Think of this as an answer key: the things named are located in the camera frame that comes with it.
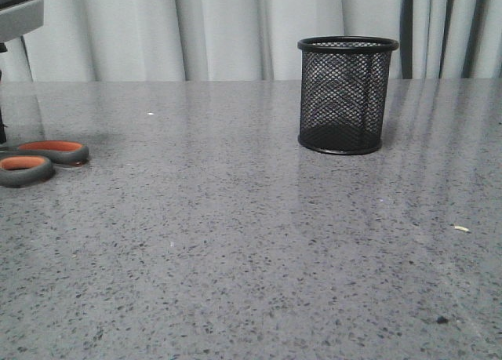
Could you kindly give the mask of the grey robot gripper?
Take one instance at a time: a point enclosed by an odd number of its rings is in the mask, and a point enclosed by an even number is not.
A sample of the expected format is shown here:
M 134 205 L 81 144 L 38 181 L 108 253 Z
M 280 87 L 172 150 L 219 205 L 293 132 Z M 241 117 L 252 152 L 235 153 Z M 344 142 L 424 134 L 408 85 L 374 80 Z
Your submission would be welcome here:
M 44 0 L 1 0 L 1 42 L 9 42 L 44 24 Z M 0 144 L 7 141 L 0 109 Z

